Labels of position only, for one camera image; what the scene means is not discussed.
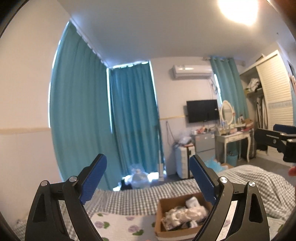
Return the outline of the grey mini fridge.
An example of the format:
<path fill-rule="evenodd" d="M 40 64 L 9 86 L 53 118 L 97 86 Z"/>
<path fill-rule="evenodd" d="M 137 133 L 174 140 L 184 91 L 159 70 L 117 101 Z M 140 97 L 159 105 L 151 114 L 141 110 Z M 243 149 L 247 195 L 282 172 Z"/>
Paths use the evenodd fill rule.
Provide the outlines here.
<path fill-rule="evenodd" d="M 195 153 L 203 161 L 215 159 L 215 135 L 213 133 L 198 134 L 194 137 Z"/>

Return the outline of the cream lace sock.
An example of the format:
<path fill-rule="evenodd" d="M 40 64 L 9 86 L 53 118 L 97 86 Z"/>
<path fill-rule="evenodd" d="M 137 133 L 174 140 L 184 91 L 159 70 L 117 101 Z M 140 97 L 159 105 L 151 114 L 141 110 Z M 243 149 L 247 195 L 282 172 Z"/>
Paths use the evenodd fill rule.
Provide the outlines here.
<path fill-rule="evenodd" d="M 186 221 L 194 220 L 201 222 L 208 216 L 208 213 L 208 210 L 204 206 L 191 207 L 184 211 L 184 219 Z"/>

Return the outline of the white suitcase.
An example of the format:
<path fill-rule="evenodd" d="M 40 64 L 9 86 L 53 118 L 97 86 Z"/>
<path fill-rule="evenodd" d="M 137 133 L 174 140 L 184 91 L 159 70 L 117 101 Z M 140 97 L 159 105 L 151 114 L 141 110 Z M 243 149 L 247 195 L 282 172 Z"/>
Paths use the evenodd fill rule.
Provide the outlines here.
<path fill-rule="evenodd" d="M 189 159 L 195 154 L 195 147 L 189 146 L 177 146 L 175 148 L 175 160 L 177 174 L 181 179 L 191 178 L 193 175 L 189 169 Z"/>

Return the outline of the white louvered wardrobe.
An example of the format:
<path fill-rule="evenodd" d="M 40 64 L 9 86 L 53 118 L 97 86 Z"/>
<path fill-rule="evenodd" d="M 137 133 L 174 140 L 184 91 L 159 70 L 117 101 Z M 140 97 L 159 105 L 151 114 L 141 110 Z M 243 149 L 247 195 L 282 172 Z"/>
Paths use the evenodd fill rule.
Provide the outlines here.
<path fill-rule="evenodd" d="M 249 118 L 254 128 L 273 130 L 275 124 L 294 125 L 290 78 L 278 50 L 263 57 L 240 73 L 243 88 L 259 79 L 257 91 L 244 91 Z"/>

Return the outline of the oval vanity mirror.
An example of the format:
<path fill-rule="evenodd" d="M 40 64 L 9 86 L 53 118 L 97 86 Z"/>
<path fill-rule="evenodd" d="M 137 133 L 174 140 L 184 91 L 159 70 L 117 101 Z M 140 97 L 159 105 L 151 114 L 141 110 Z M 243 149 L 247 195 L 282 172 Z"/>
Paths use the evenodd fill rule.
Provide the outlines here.
<path fill-rule="evenodd" d="M 229 128 L 234 123 L 234 108 L 227 100 L 222 102 L 219 110 L 220 121 L 223 128 Z"/>

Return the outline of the right teal curtain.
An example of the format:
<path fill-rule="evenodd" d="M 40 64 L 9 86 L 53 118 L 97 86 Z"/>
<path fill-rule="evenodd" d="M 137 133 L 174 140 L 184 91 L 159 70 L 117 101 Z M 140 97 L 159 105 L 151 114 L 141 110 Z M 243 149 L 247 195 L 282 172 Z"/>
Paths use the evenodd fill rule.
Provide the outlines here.
<path fill-rule="evenodd" d="M 236 118 L 249 118 L 243 86 L 233 58 L 211 56 L 211 67 L 220 87 L 222 101 L 227 100 L 234 108 Z"/>

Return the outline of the floral white quilt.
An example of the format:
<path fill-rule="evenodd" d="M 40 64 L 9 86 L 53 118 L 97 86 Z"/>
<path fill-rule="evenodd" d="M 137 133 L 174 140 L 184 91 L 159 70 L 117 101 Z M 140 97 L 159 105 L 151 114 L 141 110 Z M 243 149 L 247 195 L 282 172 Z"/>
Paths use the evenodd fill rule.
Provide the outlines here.
<path fill-rule="evenodd" d="M 158 240 L 156 215 L 117 215 L 99 212 L 91 218 L 103 240 Z"/>

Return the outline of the white dressing table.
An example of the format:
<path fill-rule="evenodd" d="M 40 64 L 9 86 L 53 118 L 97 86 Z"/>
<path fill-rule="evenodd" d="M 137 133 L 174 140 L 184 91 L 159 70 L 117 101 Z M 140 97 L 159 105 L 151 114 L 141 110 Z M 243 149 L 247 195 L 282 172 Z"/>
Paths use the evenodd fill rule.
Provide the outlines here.
<path fill-rule="evenodd" d="M 221 135 L 219 130 L 215 131 L 215 157 L 218 161 L 226 163 L 227 145 L 230 143 L 239 142 L 239 158 L 241 158 L 241 141 L 247 139 L 247 154 L 246 160 L 249 163 L 251 136 L 250 131 L 239 131 L 230 135 Z"/>

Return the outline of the black wall television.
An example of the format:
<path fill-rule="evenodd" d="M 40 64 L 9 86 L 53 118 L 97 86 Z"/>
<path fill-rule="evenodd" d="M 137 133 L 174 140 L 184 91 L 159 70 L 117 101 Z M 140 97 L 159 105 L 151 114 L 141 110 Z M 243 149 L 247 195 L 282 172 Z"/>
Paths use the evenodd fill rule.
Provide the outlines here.
<path fill-rule="evenodd" d="M 219 120 L 219 110 L 216 99 L 187 101 L 186 107 L 189 123 Z"/>

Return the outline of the white air conditioner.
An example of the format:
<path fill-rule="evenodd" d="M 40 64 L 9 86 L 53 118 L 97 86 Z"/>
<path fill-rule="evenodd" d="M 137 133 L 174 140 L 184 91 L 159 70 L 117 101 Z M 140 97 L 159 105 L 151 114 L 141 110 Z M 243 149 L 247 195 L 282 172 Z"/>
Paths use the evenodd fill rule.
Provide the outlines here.
<path fill-rule="evenodd" d="M 172 70 L 176 79 L 209 78 L 213 74 L 210 65 L 174 65 Z"/>

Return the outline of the middle teal curtain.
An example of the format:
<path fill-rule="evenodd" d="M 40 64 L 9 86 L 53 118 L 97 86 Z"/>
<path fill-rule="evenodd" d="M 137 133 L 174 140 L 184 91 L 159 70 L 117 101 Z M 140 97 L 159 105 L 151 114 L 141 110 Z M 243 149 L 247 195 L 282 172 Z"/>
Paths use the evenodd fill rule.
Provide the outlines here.
<path fill-rule="evenodd" d="M 159 111 L 149 62 L 109 72 L 113 133 L 121 168 L 140 164 L 147 173 L 164 162 Z"/>

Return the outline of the brown cardboard box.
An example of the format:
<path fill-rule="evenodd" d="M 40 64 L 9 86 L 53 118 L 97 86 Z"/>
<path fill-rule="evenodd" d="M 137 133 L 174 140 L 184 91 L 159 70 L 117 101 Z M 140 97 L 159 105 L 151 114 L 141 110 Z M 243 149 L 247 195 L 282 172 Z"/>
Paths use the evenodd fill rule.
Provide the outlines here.
<path fill-rule="evenodd" d="M 154 231 L 158 240 L 192 240 L 212 209 L 202 193 L 158 202 Z"/>

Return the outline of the white sock bundle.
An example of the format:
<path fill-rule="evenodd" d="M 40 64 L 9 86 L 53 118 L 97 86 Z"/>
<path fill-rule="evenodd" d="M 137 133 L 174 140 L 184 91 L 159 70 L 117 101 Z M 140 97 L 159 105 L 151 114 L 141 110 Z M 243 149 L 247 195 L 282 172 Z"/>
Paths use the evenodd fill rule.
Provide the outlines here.
<path fill-rule="evenodd" d="M 200 208 L 201 204 L 199 203 L 197 197 L 193 196 L 185 201 L 187 208 Z"/>

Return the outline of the large teal curtain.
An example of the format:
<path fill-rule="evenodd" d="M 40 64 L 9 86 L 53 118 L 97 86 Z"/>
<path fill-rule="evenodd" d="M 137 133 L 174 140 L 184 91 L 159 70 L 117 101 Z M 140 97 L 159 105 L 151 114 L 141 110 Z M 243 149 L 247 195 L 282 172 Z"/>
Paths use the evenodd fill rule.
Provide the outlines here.
<path fill-rule="evenodd" d="M 51 77 L 50 127 L 63 180 L 107 157 L 99 188 L 112 190 L 122 177 L 111 133 L 107 68 L 69 22 L 60 40 Z"/>

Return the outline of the clear water jug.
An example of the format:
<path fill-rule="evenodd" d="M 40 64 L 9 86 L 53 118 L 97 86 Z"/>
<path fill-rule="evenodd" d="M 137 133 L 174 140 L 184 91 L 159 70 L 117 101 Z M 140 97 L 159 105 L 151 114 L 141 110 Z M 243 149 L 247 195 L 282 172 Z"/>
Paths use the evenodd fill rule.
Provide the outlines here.
<path fill-rule="evenodd" d="M 146 189 L 150 188 L 150 182 L 147 173 L 141 169 L 132 170 L 132 179 L 130 181 L 133 189 Z"/>

